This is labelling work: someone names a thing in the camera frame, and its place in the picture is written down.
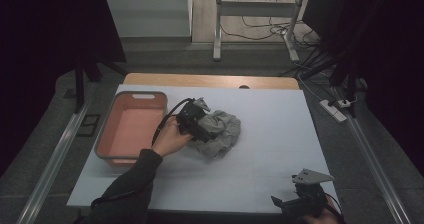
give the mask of fabric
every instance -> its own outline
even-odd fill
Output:
[[[131,169],[119,176],[104,192],[110,197],[131,191],[142,190],[130,197],[104,202],[95,206],[82,222],[76,223],[145,223],[147,208],[153,190],[156,169],[162,157],[150,149],[140,151],[140,157]]]
[[[217,110],[204,116],[198,123],[208,132],[218,134],[214,140],[204,143],[191,140],[187,145],[197,148],[206,158],[223,157],[237,142],[241,130],[241,121],[236,116]]]

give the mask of hand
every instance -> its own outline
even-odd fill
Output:
[[[333,201],[327,196],[328,205],[334,208]],[[333,215],[329,210],[324,209],[321,212],[321,215],[318,218],[313,216],[303,216],[303,221],[307,224],[339,224],[339,221],[336,216]]]
[[[193,136],[190,134],[180,134],[177,118],[171,116],[160,131],[155,143],[153,143],[152,150],[164,157],[183,148],[191,138]]]

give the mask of wall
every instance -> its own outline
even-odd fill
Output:
[[[191,0],[107,0],[120,37],[190,37]]]

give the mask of black device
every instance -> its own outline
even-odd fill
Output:
[[[218,135],[216,133],[208,132],[199,125],[199,120],[202,119],[207,114],[206,111],[210,111],[210,108],[203,101],[203,98],[194,99],[187,98],[178,103],[169,113],[166,115],[158,128],[156,129],[155,135],[153,136],[152,144],[156,141],[157,136],[160,133],[160,130],[165,125],[168,118],[174,113],[174,111],[181,106],[183,103],[187,102],[180,113],[177,116],[178,128],[181,134],[190,133],[193,136],[193,140],[201,140],[204,143],[207,143],[209,140],[215,139]]]
[[[333,181],[332,176],[303,169],[298,175],[292,177],[298,199],[283,202],[271,196],[274,205],[281,208],[285,218],[296,223],[300,217],[305,215],[319,217],[322,211],[327,209],[339,219],[339,223],[345,223],[343,215],[328,204],[327,194],[320,185],[321,182]]]

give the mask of black sleeve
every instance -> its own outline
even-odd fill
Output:
[[[142,223],[153,190],[156,169],[162,157],[150,149],[140,151],[140,157],[128,172],[119,176],[105,191],[102,198],[108,199],[124,193],[135,194],[113,201],[100,202],[82,223]]]

